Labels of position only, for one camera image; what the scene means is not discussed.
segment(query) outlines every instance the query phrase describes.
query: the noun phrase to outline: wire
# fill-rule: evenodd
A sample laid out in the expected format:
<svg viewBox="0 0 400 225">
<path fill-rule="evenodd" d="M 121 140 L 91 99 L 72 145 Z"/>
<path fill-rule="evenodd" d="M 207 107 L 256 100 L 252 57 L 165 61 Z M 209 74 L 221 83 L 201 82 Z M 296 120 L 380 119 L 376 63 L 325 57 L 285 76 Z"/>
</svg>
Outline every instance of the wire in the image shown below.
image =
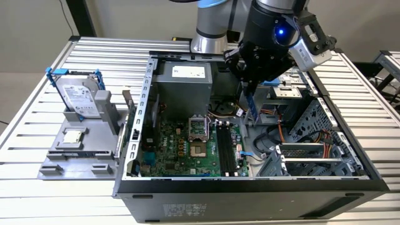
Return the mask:
<svg viewBox="0 0 400 225">
<path fill-rule="evenodd" d="M 63 14 L 64 14 L 64 18 L 65 18 L 67 24 L 68 24 L 68 26 L 69 26 L 71 34 L 72 34 L 72 36 L 73 36 L 72 27 L 71 27 L 71 24 L 69 24 L 68 19 L 67 19 L 67 16 L 65 16 L 65 11 L 64 11 L 63 2 L 61 2 L 61 0 L 59 0 L 59 2 L 60 2 L 60 4 L 61 4 L 61 10 L 63 10 Z"/>
<path fill-rule="evenodd" d="M 256 157 L 253 157 L 253 156 L 249 156 L 249 157 L 252 157 L 256 161 L 259 161 L 259 162 L 263 162 L 263 160 L 261 159 L 257 159 Z"/>
<path fill-rule="evenodd" d="M 283 132 L 281 132 L 280 122 L 281 122 L 281 114 L 280 114 L 280 119 L 277 120 L 277 130 L 279 130 L 279 132 L 280 132 L 280 141 L 281 141 L 281 143 L 284 143 L 284 142 L 285 142 L 285 139 L 284 139 L 284 137 L 283 137 Z"/>
<path fill-rule="evenodd" d="M 327 153 L 327 158 L 329 158 L 332 147 L 333 147 L 333 145 L 329 146 L 328 153 Z"/>
<path fill-rule="evenodd" d="M 4 122 L 4 121 L 1 121 L 1 120 L 0 120 L 0 123 L 4 123 L 5 125 L 9 125 L 9 123 L 8 123 L 8 122 Z"/>
<path fill-rule="evenodd" d="M 215 112 L 211 112 L 209 110 L 208 110 L 208 113 L 215 117 L 215 118 L 231 118 L 231 117 L 235 117 L 236 115 L 233 115 L 233 114 L 220 114 L 220 115 L 217 115 Z"/>
<path fill-rule="evenodd" d="M 175 3 L 191 3 L 191 2 L 200 1 L 200 0 L 169 0 L 169 1 L 175 2 Z"/>
</svg>

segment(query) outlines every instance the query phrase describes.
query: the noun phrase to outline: metal frame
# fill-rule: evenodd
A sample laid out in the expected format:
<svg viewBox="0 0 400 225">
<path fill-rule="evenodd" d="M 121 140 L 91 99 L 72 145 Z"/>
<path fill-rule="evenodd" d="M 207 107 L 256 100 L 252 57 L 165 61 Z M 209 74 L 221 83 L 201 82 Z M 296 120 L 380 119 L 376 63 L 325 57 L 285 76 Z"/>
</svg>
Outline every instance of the metal frame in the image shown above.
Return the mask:
<svg viewBox="0 0 400 225">
<path fill-rule="evenodd" d="M 165 51 L 189 51 L 188 42 L 171 42 L 171 41 L 137 41 L 127 39 L 109 39 L 109 38 L 88 38 L 83 37 L 77 42 L 73 48 L 71 48 L 72 43 L 68 42 L 59 57 L 55 60 L 52 68 L 57 68 L 57 65 L 61 65 L 63 68 L 79 69 L 79 70 L 93 70 L 99 68 L 100 70 L 107 70 L 105 73 L 105 84 L 109 89 L 117 89 L 121 85 L 127 84 L 131 86 L 131 93 L 133 99 L 137 100 L 139 93 L 136 80 L 143 79 L 144 68 L 140 60 L 147 61 L 148 51 L 149 50 L 165 50 Z M 316 73 L 319 74 L 320 79 L 332 79 L 335 77 L 341 79 L 353 79 L 359 77 L 359 73 L 353 73 L 349 70 L 344 71 L 340 67 L 345 67 L 341 57 L 333 54 L 333 58 L 328 61 L 320 68 L 317 68 Z M 343 100 L 343 96 L 347 99 L 364 101 L 368 99 L 375 99 L 376 94 L 369 90 L 351 89 L 351 85 L 344 87 L 335 86 L 332 84 L 325 85 L 331 93 L 331 99 Z M 32 220 L 40 219 L 49 223 L 56 223 L 63 217 L 65 223 L 81 222 L 83 219 L 88 223 L 103 223 L 104 221 L 113 221 L 115 223 L 135 223 L 135 219 L 131 216 L 127 216 L 127 208 L 121 207 L 123 202 L 120 200 L 111 200 L 107 196 L 111 193 L 112 181 L 45 181 L 39 182 L 36 179 L 36 170 L 39 168 L 37 163 L 43 162 L 45 157 L 47 150 L 40 150 L 44 144 L 33 142 L 31 137 L 24 139 L 27 145 L 29 144 L 29 150 L 20 149 L 12 150 L 8 149 L 16 146 L 21 146 L 19 143 L 13 142 L 16 135 L 33 134 L 37 130 L 28 129 L 28 127 L 39 127 L 41 124 L 25 124 L 25 122 L 33 121 L 35 117 L 43 113 L 32 113 L 36 111 L 33 108 L 37 107 L 37 101 L 44 101 L 40 105 L 48 105 L 43 108 L 41 112 L 49 110 L 47 115 L 48 120 L 56 121 L 57 117 L 56 112 L 59 103 L 48 103 L 51 100 L 51 89 L 48 89 L 47 79 L 43 78 L 39 85 L 36 86 L 32 94 L 29 95 L 25 103 L 23 104 L 21 109 L 19 110 L 8 128 L 5 129 L 0 137 L 0 161 L 4 162 L 0 165 L 1 174 L 1 186 L 4 191 L 0 194 L 0 197 L 5 198 L 8 201 L 16 201 L 17 204 L 9 205 L 11 212 L 13 212 L 13 217 L 27 217 L 24 210 L 20 206 L 25 203 L 27 199 L 39 202 L 49 202 L 45 207 L 55 208 L 57 207 L 57 214 L 48 214 L 47 210 L 43 209 L 36 211 L 33 217 L 45 217 L 45 218 L 17 218 L 19 223 L 29 223 Z M 113 103 L 120 102 L 119 99 L 112 99 Z M 343 107 L 347 104 L 340 105 L 340 114 L 344 119 L 352 118 L 355 115 L 368 118 L 371 114 L 380 115 L 387 117 L 388 114 L 383 109 L 368 109 L 368 108 L 348 108 Z M 53 129 L 57 124 L 43 124 L 44 128 L 51 128 L 45 130 L 45 135 L 56 135 L 56 130 Z M 273 221 L 259 221 L 263 224 L 304 224 L 304 223 L 335 223 L 337 225 L 352 225 L 355 223 L 363 223 L 365 225 L 379 225 L 383 223 L 397 224 L 400 222 L 400 211 L 399 211 L 399 199 L 400 199 L 400 151 L 396 148 L 383 148 L 380 150 L 371 150 L 373 147 L 375 140 L 381 139 L 387 143 L 388 141 L 400 140 L 400 132 L 395 132 L 392 128 L 379 127 L 357 127 L 353 125 L 365 125 L 365 123 L 355 124 L 351 123 L 351 131 L 355 134 L 360 145 L 363 146 L 367 155 L 369 156 L 375 167 L 377 168 L 383 179 L 387 182 L 391 193 L 383 195 L 381 197 L 373 199 L 371 202 L 363 204 L 361 206 L 353 208 L 351 211 L 340 214 L 329 220 L 297 220 L 297 221 L 277 221 L 276 218 L 272 218 Z M 51 138 L 40 138 L 40 141 L 52 143 Z M 71 214 L 71 204 L 63 204 L 68 199 L 68 203 L 81 205 L 79 217 L 72 217 Z M 232 224 L 243 224 L 243 222 L 232 221 Z"/>
</svg>

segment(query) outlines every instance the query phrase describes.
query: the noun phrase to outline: cable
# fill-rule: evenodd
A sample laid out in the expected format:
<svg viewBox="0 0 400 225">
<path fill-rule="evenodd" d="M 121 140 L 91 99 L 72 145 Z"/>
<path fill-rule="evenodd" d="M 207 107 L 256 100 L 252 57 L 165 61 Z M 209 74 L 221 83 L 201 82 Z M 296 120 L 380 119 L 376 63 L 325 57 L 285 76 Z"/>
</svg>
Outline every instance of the cable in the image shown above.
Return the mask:
<svg viewBox="0 0 400 225">
<path fill-rule="evenodd" d="M 175 3 L 191 3 L 191 2 L 200 1 L 200 0 L 169 0 L 169 1 L 175 2 Z"/>
<path fill-rule="evenodd" d="M 8 122 L 4 122 L 4 121 L 1 121 L 1 120 L 0 120 L 0 123 L 4 123 L 5 125 L 9 125 L 9 123 L 8 123 Z"/>
<path fill-rule="evenodd" d="M 261 159 L 257 159 L 256 157 L 253 157 L 253 156 L 249 156 L 249 157 L 252 157 L 256 161 L 259 161 L 259 162 L 263 162 L 263 160 Z"/>
<path fill-rule="evenodd" d="M 69 22 L 68 22 L 68 19 L 67 19 L 67 16 L 65 16 L 65 11 L 64 11 L 63 2 L 61 2 L 61 0 L 59 0 L 59 2 L 60 2 L 60 4 L 61 4 L 61 10 L 63 10 L 63 14 L 64 14 L 64 18 L 65 18 L 67 24 L 68 24 L 68 26 L 69 26 L 71 34 L 72 34 L 72 36 L 73 36 L 72 27 L 71 27 L 71 25 L 69 25 Z"/>
<path fill-rule="evenodd" d="M 283 132 L 281 132 L 281 126 L 280 126 L 280 122 L 281 122 L 281 114 L 280 114 L 280 119 L 277 120 L 277 130 L 280 132 L 280 141 L 284 143 L 285 139 L 283 137 Z"/>
</svg>

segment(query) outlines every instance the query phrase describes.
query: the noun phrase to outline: aluminum slotted table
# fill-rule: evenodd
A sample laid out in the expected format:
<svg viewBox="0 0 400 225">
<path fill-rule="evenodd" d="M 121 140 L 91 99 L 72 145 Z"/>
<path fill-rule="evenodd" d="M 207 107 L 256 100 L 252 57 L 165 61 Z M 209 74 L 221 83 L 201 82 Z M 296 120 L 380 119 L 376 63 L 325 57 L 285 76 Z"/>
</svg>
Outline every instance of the aluminum slotted table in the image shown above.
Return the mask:
<svg viewBox="0 0 400 225">
<path fill-rule="evenodd" d="M 100 69 L 111 100 L 125 109 L 121 90 L 128 86 L 133 100 L 139 99 L 151 50 L 188 52 L 189 43 L 81 37 L 67 43 L 52 68 Z M 328 221 L 292 224 L 400 224 L 400 117 L 343 53 L 333 52 L 332 60 L 315 71 L 391 193 Z M 7 218 L 0 224 L 135 224 L 123 201 L 111 197 L 113 181 L 36 179 L 64 121 L 63 110 L 44 77 L 0 136 L 0 218 Z"/>
</svg>

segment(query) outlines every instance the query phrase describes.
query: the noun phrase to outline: black cable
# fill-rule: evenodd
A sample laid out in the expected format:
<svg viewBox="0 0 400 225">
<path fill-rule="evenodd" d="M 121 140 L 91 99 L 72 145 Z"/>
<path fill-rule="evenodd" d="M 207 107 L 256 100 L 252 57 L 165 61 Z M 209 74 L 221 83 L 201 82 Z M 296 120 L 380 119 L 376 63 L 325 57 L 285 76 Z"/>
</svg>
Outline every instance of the black cable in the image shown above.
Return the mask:
<svg viewBox="0 0 400 225">
<path fill-rule="evenodd" d="M 396 100 L 397 95 L 399 95 L 399 94 L 393 95 L 393 98 L 391 99 L 389 104 L 393 103 L 393 101 Z"/>
<path fill-rule="evenodd" d="M 257 147 L 257 142 L 259 140 L 261 140 L 264 137 L 267 137 L 269 139 L 269 141 L 273 143 L 273 144 L 280 144 L 281 142 L 273 138 L 269 137 L 269 133 L 277 129 L 277 125 L 272 125 L 267 128 L 267 131 L 264 133 L 261 133 L 256 138 L 255 140 L 252 141 L 252 146 L 253 146 L 253 149 L 259 152 L 259 153 L 265 153 L 265 154 L 269 154 L 272 151 L 268 149 L 268 150 L 261 150 L 259 149 Z"/>
<path fill-rule="evenodd" d="M 320 133 L 320 132 L 324 132 L 324 131 L 323 131 L 323 130 L 317 130 L 317 131 L 311 132 L 309 134 L 304 135 L 304 136 L 300 138 L 300 140 L 296 141 L 296 142 L 297 142 L 297 143 L 301 143 L 301 142 L 304 142 L 305 140 L 309 140 L 309 137 L 311 137 L 312 135 Z"/>
<path fill-rule="evenodd" d="M 176 2 L 176 3 L 191 3 L 191 2 L 200 1 L 200 0 L 169 0 L 169 1 Z"/>
<path fill-rule="evenodd" d="M 61 10 L 63 10 L 63 14 L 64 14 L 64 18 L 65 18 L 67 24 L 68 24 L 68 26 L 69 26 L 71 34 L 72 34 L 72 36 L 73 36 L 72 27 L 71 27 L 71 25 L 69 25 L 69 22 L 68 22 L 68 19 L 67 19 L 67 16 L 65 16 L 65 11 L 64 11 L 63 2 L 61 2 L 61 0 L 59 0 L 59 2 L 60 2 L 60 4 L 61 4 Z"/>
<path fill-rule="evenodd" d="M 256 161 L 259 161 L 259 162 L 263 162 L 263 160 L 261 159 L 257 159 L 256 157 L 253 157 L 253 156 L 249 156 L 249 157 L 252 157 Z"/>
<path fill-rule="evenodd" d="M 8 123 L 8 122 L 4 122 L 4 121 L 1 121 L 1 120 L 0 120 L 0 123 L 4 123 L 5 125 L 9 125 L 9 123 Z"/>
</svg>

